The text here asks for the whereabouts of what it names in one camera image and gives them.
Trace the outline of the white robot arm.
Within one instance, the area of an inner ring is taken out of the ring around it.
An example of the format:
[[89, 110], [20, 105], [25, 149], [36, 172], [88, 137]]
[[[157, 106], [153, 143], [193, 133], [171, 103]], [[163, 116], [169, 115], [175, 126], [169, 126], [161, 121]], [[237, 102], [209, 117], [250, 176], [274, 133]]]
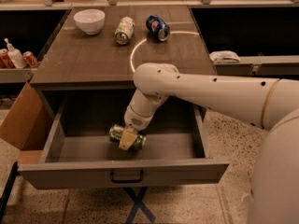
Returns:
[[174, 96], [268, 131], [255, 162], [247, 224], [299, 224], [299, 82], [181, 74], [172, 64], [134, 72], [120, 148], [128, 149], [156, 109]]

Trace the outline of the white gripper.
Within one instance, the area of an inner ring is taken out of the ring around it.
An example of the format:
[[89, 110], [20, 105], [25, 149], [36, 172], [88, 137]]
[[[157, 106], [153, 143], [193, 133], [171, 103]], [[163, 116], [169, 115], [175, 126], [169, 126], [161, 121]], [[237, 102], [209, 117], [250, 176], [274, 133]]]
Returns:
[[124, 122], [127, 127], [123, 129], [119, 148], [128, 150], [137, 138], [137, 131], [148, 128], [153, 115], [139, 115], [129, 105], [124, 114]]

